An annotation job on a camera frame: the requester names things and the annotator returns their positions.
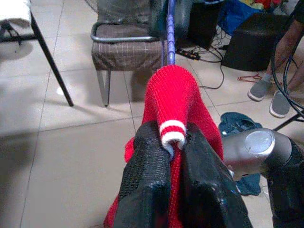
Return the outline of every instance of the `black speaker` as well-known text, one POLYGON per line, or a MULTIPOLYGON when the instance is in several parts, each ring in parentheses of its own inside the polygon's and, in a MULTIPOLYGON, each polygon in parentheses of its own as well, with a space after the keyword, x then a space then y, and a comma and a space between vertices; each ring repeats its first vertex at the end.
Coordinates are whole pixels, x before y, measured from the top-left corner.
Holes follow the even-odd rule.
POLYGON ((210 5, 194 3, 192 6, 188 38, 204 49, 209 49, 216 34, 222 4, 222 2, 210 5))
POLYGON ((275 38, 287 20, 282 15, 252 15, 233 32, 222 64, 245 71, 267 69, 275 38))

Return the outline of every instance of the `black table leg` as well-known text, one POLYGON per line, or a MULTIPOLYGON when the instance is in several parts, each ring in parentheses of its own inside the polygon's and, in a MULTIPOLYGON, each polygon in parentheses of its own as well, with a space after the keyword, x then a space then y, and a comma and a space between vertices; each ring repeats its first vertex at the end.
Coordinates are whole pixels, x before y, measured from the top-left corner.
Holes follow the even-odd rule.
POLYGON ((67 100, 69 106, 72 107, 72 106, 74 106, 74 104, 73 104, 73 101, 72 101, 72 99, 70 97, 70 94, 69 94, 69 92, 68 92, 68 90, 66 88, 66 85, 64 84, 64 82, 62 80, 60 72, 59 72, 59 70, 58 70, 58 68, 57 68, 57 66, 56 66, 56 64, 55 64, 55 62, 53 60, 53 57, 52 57, 52 55, 51 55, 51 53, 50 53, 50 51, 49 51, 49 49, 47 47, 47 44, 46 44, 45 40, 43 39, 43 36, 42 36, 42 34, 40 32, 40 29, 39 29, 39 27, 37 25, 37 22, 35 21, 35 18, 33 16, 33 14, 31 14, 31 15, 32 15, 32 29, 34 31, 34 34, 35 34, 35 36, 36 36, 36 38, 37 38, 37 40, 38 40, 38 42, 39 42, 39 44, 40 44, 40 46, 42 48, 42 50, 43 50, 43 52, 44 52, 47 60, 48 60, 48 63, 50 64, 50 66, 51 66, 51 68, 52 68, 52 70, 54 72, 54 75, 55 75, 55 77, 56 77, 56 79, 57 79, 57 81, 58 81, 58 83, 59 83, 59 85, 60 85, 60 87, 61 87, 61 89, 62 89, 62 91, 63 91, 63 93, 65 95, 65 97, 66 97, 66 100, 67 100))

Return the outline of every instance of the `chair seat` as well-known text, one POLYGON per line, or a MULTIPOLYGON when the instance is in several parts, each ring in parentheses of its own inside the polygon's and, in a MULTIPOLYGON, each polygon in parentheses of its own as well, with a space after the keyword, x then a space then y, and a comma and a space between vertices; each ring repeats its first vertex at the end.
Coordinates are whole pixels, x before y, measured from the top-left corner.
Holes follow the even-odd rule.
MULTIPOLYGON (((104 38, 148 36, 148 25, 101 25, 97 36, 104 38)), ((97 70, 156 70, 162 65, 162 43, 93 43, 92 58, 97 70)))

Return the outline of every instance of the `blue pole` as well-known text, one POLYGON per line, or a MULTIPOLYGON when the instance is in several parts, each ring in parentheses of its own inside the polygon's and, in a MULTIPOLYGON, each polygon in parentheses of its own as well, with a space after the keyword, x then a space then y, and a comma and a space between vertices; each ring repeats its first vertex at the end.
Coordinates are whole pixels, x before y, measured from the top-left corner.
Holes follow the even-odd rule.
POLYGON ((169 0, 168 16, 167 16, 168 65, 175 64, 174 10, 175 10, 175 0, 169 0))

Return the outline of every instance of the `brown upholstered chair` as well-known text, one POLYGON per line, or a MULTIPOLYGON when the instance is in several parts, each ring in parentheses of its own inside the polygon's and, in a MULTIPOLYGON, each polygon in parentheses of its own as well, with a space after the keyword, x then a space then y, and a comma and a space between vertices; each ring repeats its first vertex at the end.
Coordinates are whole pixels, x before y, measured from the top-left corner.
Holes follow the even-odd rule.
POLYGON ((164 62, 161 31, 151 37, 149 0, 98 0, 98 21, 92 27, 92 58, 97 71, 103 104, 109 104, 111 71, 157 70, 164 62), (105 82, 102 71, 107 71, 105 82))

